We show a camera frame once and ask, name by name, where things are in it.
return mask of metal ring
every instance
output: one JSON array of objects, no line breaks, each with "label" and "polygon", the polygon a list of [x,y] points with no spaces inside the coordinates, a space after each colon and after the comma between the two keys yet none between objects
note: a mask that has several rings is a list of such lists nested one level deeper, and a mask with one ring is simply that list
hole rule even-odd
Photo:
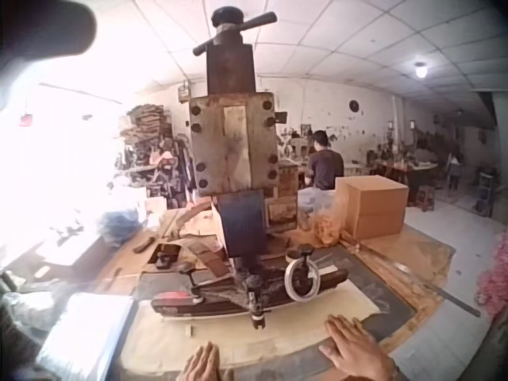
[{"label": "metal ring", "polygon": [[318,266],[312,261],[307,259],[307,266],[309,266],[309,276],[314,280],[312,282],[312,288],[307,293],[307,295],[301,296],[299,295],[293,287],[293,275],[294,270],[296,270],[299,264],[303,263],[303,258],[299,258],[294,260],[286,267],[286,274],[284,274],[284,286],[286,288],[286,292],[291,299],[296,302],[308,302],[314,296],[316,296],[319,292],[319,287],[321,286],[321,277],[319,276]]}]

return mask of stool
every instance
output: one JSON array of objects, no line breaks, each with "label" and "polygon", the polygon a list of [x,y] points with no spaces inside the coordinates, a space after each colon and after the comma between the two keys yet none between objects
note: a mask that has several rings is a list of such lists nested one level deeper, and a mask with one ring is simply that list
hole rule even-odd
[{"label": "stool", "polygon": [[434,210],[434,187],[423,185],[418,188],[416,195],[416,206],[422,211]]}]

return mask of pink fabric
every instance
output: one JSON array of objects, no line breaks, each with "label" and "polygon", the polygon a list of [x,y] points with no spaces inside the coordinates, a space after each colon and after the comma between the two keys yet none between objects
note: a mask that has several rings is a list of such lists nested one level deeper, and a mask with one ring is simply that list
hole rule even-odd
[{"label": "pink fabric", "polygon": [[495,254],[495,265],[478,278],[476,300],[494,318],[508,305],[508,232]]}]

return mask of hand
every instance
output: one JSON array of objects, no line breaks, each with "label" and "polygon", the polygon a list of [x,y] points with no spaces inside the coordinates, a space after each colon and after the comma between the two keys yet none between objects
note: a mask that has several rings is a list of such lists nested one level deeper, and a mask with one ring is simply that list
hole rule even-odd
[{"label": "hand", "polygon": [[321,345],[319,350],[346,375],[373,381],[390,381],[396,371],[395,362],[378,346],[358,319],[351,324],[345,317],[329,315],[325,322],[334,346]]},{"label": "hand", "polygon": [[233,380],[229,369],[221,378],[219,374],[219,349],[208,343],[205,348],[199,347],[196,353],[185,364],[176,381],[219,381]]}]

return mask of white wall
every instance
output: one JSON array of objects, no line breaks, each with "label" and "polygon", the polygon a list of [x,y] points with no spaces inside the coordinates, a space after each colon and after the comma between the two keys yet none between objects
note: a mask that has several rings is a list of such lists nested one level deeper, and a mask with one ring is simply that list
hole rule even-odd
[{"label": "white wall", "polygon": [[[139,97],[137,102],[164,105],[171,115],[173,133],[188,133],[189,128],[185,126],[185,121],[189,120],[188,103],[178,102],[179,86]],[[194,97],[206,95],[205,83],[193,84],[190,89]],[[292,129],[300,133],[301,124],[311,124],[313,131],[324,129],[329,137],[337,137],[332,142],[332,149],[340,152],[346,162],[365,161],[367,150],[383,142],[388,121],[394,120],[391,95],[359,87],[307,79],[258,78],[257,90],[273,92],[276,110],[288,112],[287,124],[277,125],[279,135]],[[349,109],[353,99],[360,105],[358,113]],[[414,119],[423,131],[435,131],[431,112],[402,102],[400,98],[396,103],[406,110],[398,110],[401,139],[408,136],[412,139],[405,131],[406,125],[409,128],[406,120]]]}]

